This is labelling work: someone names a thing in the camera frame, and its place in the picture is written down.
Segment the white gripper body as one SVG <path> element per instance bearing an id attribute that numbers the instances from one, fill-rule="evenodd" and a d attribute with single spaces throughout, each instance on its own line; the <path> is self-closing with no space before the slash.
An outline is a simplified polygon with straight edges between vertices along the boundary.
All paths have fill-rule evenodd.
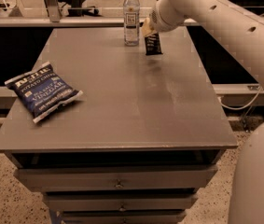
<path id="1" fill-rule="evenodd" d="M 157 32 L 169 32 L 182 25 L 185 17 L 169 0 L 158 0 L 150 14 L 150 26 Z"/>

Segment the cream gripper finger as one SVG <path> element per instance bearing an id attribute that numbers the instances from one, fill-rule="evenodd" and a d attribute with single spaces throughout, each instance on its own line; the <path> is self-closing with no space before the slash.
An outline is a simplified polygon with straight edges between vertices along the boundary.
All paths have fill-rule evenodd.
<path id="1" fill-rule="evenodd" d="M 150 18 L 145 18 L 143 25 L 141 27 L 141 31 L 142 31 L 143 37 L 151 36 L 157 32 Z"/>

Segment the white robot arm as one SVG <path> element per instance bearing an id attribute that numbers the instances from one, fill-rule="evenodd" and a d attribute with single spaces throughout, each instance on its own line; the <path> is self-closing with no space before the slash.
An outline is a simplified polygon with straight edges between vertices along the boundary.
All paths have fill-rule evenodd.
<path id="1" fill-rule="evenodd" d="M 143 34 L 169 32 L 187 19 L 197 22 L 233 61 L 218 83 L 258 84 L 264 90 L 264 17 L 230 0 L 157 0 Z M 228 224 L 264 224 L 264 122 L 247 138 L 232 181 Z"/>

